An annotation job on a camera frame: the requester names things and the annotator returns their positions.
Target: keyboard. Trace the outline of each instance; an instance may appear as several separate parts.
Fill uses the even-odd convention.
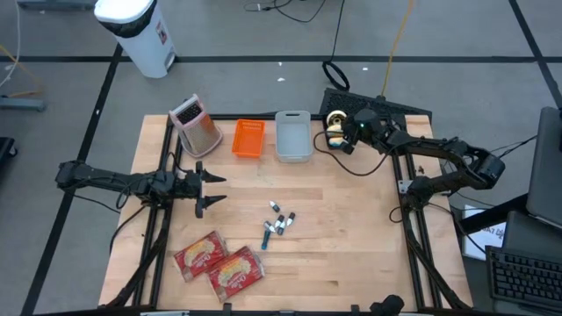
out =
[[[492,298],[562,312],[562,260],[486,246],[486,265]]]

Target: orange tray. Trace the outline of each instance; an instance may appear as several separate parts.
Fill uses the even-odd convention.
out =
[[[239,157],[259,158],[262,154],[265,121],[239,119],[236,121],[236,134],[232,152]]]

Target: metal grater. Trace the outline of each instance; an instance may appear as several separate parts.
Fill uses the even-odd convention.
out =
[[[222,140],[222,132],[205,112],[196,94],[170,111],[169,117],[177,128],[184,150],[194,157],[209,153]]]

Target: white paper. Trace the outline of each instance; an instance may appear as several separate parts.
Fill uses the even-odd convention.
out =
[[[474,207],[470,205],[465,205],[465,210],[470,211],[465,211],[464,218],[471,217],[472,215],[478,214],[483,211],[480,209],[473,210],[473,208]],[[501,247],[501,243],[503,242],[503,234],[505,233],[505,231],[506,223],[501,223],[484,228],[479,232],[471,233],[470,236],[479,246],[482,247],[482,249],[486,249],[486,246]],[[486,254],[482,253],[478,248],[476,248],[476,246],[472,244],[472,241],[470,241],[468,237],[465,236],[463,238],[465,244],[463,255],[485,261]]]

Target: food packet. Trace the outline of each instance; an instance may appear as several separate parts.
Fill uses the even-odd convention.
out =
[[[228,251],[224,240],[220,238],[219,233],[212,231],[176,253],[174,258],[185,282],[188,282],[227,256]]]
[[[265,277],[260,258],[247,246],[207,271],[209,281],[222,303],[227,298]]]

